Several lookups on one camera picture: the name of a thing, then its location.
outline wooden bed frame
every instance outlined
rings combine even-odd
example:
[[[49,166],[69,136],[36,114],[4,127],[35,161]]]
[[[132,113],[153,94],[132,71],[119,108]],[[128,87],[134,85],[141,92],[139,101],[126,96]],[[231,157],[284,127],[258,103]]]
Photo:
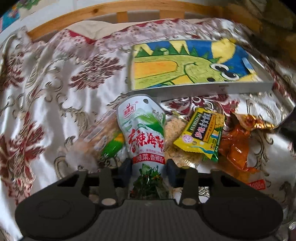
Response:
[[[175,0],[125,0],[98,4],[67,13],[38,26],[28,34],[33,40],[36,40],[45,34],[61,30],[73,23],[110,13],[116,13],[117,22],[124,23],[128,22],[127,12],[137,10],[159,10],[158,19],[183,19],[185,12],[201,14],[207,17],[225,18],[244,24],[256,34],[260,34],[264,28],[264,24],[259,19],[251,15],[244,7],[236,4],[221,7]],[[278,33],[278,38],[275,45],[283,49],[291,59],[296,61],[296,34],[285,30],[280,32],[277,30],[276,33]]]

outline pink round logo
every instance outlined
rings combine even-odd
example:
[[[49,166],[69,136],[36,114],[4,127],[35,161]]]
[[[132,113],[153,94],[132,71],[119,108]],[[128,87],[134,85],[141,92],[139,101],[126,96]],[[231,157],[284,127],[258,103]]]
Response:
[[[183,140],[185,143],[191,143],[192,140],[193,140],[193,138],[192,138],[192,136],[190,136],[190,135],[184,135],[184,136],[182,137],[182,140]]]

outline floral bedspread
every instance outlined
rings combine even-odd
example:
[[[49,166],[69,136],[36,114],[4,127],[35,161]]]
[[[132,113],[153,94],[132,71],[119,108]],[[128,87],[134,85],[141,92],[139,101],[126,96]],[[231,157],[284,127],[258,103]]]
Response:
[[[224,113],[228,117],[225,131],[233,127],[229,117],[234,110],[261,115],[279,124],[291,111],[283,100],[291,102],[289,92],[295,76],[291,67],[289,70],[254,49],[250,35],[246,27],[217,18],[198,24],[180,19],[158,20],[98,40],[66,29],[48,43],[32,42],[24,28],[12,35],[2,45],[5,64],[0,79],[0,236],[4,240],[20,239],[14,220],[17,205],[77,169],[65,162],[65,152],[84,130],[127,96],[127,59],[134,44],[235,39],[270,72],[275,80],[273,91],[183,98],[163,102],[162,107],[168,114],[176,110],[186,118],[197,106]],[[253,133],[250,143],[248,162],[262,170],[268,184],[266,193],[284,205],[295,183],[292,143],[279,134],[259,131]],[[211,167],[201,163],[198,170],[209,172]]]

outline white and green snack pouch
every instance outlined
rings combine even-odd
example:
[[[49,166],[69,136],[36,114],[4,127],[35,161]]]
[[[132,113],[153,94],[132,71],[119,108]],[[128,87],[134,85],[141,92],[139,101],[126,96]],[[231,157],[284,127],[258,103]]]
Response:
[[[165,112],[148,95],[133,95],[117,109],[128,154],[133,160],[135,180],[131,197],[137,199],[166,198],[165,174]]]

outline green and yellow package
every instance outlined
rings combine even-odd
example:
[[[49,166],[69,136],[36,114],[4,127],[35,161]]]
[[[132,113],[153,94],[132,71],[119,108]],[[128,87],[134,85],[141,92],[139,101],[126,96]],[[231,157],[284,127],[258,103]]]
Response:
[[[217,162],[224,120],[225,117],[222,114],[197,108],[174,144],[184,151],[203,153]]]

